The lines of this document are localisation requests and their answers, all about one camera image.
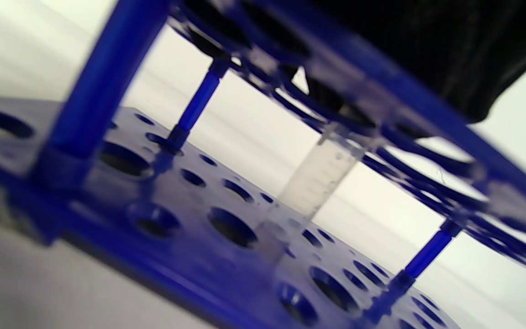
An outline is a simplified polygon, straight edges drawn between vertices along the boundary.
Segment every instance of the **clear test tube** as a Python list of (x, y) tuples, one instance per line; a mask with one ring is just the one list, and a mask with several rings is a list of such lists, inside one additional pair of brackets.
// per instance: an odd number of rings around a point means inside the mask
[(265, 226), (280, 242), (301, 234), (364, 154), (342, 137), (348, 134), (348, 128), (331, 123), (271, 205)]

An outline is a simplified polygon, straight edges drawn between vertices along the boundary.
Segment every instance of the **blue plastic rack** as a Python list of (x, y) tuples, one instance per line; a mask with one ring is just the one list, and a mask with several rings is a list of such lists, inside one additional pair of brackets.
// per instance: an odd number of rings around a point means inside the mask
[[(261, 17), (277, 29), (261, 27)], [(221, 21), (234, 32), (213, 27)], [(171, 131), (119, 107), (166, 23), (241, 62), (213, 60)], [(294, 42), (278, 41), (277, 31)], [(316, 104), (282, 65), (304, 67), (376, 127)], [(319, 133), (333, 121), (349, 127), (347, 138), (374, 145), (364, 165), (444, 215), (405, 269), (387, 271), (313, 224), (280, 260), (268, 257), (275, 244), (263, 221), (272, 198), (185, 143), (228, 70)], [(425, 148), (400, 124), (475, 160)], [(220, 327), (454, 329), (412, 287), (453, 237), (464, 232), (526, 266), (526, 243), (500, 228), (526, 233), (526, 175), (403, 69), (304, 0), (119, 0), (67, 101), (0, 98), (0, 129), (8, 134), (0, 135), (0, 223), (43, 245), (63, 238)], [(390, 147), (436, 162), (486, 197), (433, 181)]]

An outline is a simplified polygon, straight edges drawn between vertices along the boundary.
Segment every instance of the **blue plastic post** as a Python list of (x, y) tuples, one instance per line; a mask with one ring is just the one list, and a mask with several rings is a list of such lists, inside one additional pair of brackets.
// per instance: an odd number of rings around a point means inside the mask
[(174, 126), (168, 137), (168, 143), (175, 149), (179, 150), (188, 139), (190, 131), (198, 121), (198, 118), (206, 108), (206, 104), (212, 98), (217, 87), (221, 83), (221, 79), (230, 66), (230, 60), (215, 58), (208, 68), (200, 87), (192, 96), (190, 103), (184, 110), (178, 123)]
[(405, 273), (417, 279), (461, 230), (461, 227), (455, 222), (446, 219), (441, 225), (440, 231), (427, 242), (405, 267)]
[(125, 91), (167, 21), (169, 0), (119, 0), (35, 167), (36, 179), (79, 186)]

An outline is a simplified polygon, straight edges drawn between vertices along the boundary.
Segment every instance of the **black fabric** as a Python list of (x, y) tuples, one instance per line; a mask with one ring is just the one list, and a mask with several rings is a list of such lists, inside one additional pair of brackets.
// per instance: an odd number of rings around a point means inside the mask
[[(374, 44), (470, 123), (484, 120), (526, 71), (526, 0), (308, 1)], [(313, 77), (307, 83), (310, 95), (328, 108), (342, 106)]]

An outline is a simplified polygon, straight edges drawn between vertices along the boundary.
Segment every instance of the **white background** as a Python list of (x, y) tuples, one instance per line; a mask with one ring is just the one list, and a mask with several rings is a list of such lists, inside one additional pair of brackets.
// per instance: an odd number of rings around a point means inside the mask
[[(112, 4), (0, 0), (0, 96), (63, 100)], [(165, 29), (125, 105), (171, 127), (208, 65), (208, 58)], [(475, 129), (526, 168), (526, 76)], [(190, 141), (276, 195), (317, 137), (230, 74)], [(436, 168), (423, 169), (440, 175)], [(361, 164), (316, 218), (391, 271), (407, 263), (441, 220)], [(526, 269), (466, 235), (457, 238), (417, 286), (466, 329), (526, 328)], [(0, 328), (204, 326), (63, 243), (41, 249), (0, 230)]]

